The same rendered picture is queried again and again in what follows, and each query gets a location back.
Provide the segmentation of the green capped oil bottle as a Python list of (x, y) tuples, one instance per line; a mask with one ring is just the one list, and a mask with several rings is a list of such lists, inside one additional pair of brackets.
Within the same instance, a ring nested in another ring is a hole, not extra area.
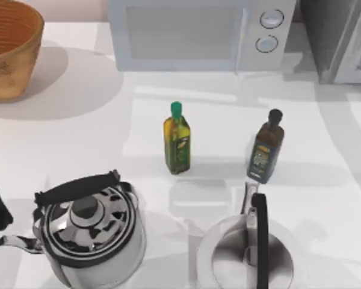
[(191, 128), (178, 101), (170, 105), (171, 116), (163, 124), (165, 162), (172, 175), (186, 172), (191, 166)]

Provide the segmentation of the round microwave knob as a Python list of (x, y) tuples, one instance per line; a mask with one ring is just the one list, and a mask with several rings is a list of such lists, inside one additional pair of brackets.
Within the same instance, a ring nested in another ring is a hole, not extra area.
[(263, 38), (259, 38), (256, 41), (255, 47), (258, 52), (268, 54), (273, 52), (279, 45), (279, 41), (275, 36), (268, 35)]
[(282, 11), (276, 9), (276, 10), (270, 10), (265, 11), (260, 16), (260, 24), (265, 29), (275, 29), (283, 23), (285, 17)]

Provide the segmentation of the shiny kettle with lid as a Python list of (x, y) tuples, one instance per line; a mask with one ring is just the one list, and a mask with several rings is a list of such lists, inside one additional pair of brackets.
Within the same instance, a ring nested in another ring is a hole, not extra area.
[(44, 255), (68, 289), (117, 289), (141, 264), (138, 196), (117, 170), (38, 192), (34, 202), (33, 236), (4, 235), (0, 247)]

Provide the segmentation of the brown woven basket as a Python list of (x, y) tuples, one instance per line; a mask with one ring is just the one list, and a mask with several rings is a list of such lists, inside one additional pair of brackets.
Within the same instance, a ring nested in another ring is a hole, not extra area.
[(34, 7), (0, 0), (0, 102), (25, 93), (39, 56), (44, 25)]

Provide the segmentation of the dark black capped oil bottle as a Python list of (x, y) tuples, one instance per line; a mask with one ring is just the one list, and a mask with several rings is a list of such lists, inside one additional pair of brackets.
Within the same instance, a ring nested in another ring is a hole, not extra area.
[(274, 172), (285, 137), (285, 131), (280, 126), (282, 117), (283, 113), (279, 109), (270, 110), (268, 121), (256, 134), (247, 176), (258, 183), (266, 184)]

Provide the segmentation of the microwave oven door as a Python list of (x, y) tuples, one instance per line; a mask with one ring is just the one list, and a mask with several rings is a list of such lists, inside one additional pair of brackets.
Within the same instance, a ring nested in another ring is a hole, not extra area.
[(119, 71), (235, 71), (245, 0), (107, 0)]

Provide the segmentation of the open steel kettle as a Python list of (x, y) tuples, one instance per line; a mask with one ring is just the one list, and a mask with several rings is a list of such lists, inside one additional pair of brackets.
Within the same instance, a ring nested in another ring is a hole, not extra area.
[(216, 223), (196, 254), (197, 289), (307, 289), (304, 254), (268, 217), (266, 195), (246, 182), (238, 215)]

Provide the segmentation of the pale microwave oven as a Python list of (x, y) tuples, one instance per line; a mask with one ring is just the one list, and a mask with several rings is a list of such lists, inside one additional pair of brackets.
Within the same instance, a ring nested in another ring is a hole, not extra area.
[(108, 0), (117, 68), (277, 70), (295, 5), (296, 0)]

